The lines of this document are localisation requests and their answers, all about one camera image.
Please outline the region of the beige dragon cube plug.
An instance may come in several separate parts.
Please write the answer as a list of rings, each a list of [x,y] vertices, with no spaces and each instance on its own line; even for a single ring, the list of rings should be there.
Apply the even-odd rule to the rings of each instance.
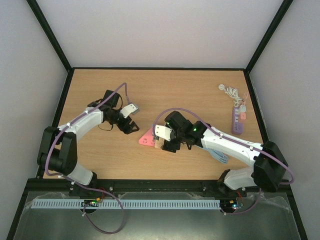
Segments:
[[[163,145],[165,143],[165,140],[164,139],[159,139],[159,140],[155,140],[155,143],[154,143],[154,147],[156,149],[162,149]]]

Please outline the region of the pink triangular power strip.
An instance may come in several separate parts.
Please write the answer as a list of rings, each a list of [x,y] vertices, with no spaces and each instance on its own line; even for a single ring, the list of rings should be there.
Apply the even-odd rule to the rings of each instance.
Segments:
[[[139,140],[138,143],[142,146],[155,147],[156,141],[153,136],[152,128],[150,128]]]

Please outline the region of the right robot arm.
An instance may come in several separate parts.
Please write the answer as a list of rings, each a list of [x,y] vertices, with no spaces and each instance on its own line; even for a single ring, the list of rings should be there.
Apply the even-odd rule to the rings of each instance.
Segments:
[[[288,164],[279,147],[272,141],[256,143],[226,134],[203,120],[192,123],[179,111],[165,118],[165,125],[153,128],[156,138],[164,140],[162,150],[175,153],[182,144],[214,150],[246,164],[245,168],[225,170],[218,179],[218,191],[229,196],[235,190],[259,187],[274,193],[283,184]]]

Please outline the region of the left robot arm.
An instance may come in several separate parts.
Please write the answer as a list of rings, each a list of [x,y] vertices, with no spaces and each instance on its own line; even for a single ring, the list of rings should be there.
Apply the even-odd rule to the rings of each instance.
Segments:
[[[103,96],[87,105],[83,113],[72,121],[58,127],[47,127],[42,135],[37,164],[50,175],[67,177],[73,184],[79,183],[87,188],[97,187],[97,174],[78,162],[78,141],[91,129],[108,122],[128,135],[139,130],[131,115],[139,107],[128,102],[117,108],[122,100],[119,93],[107,90]]]

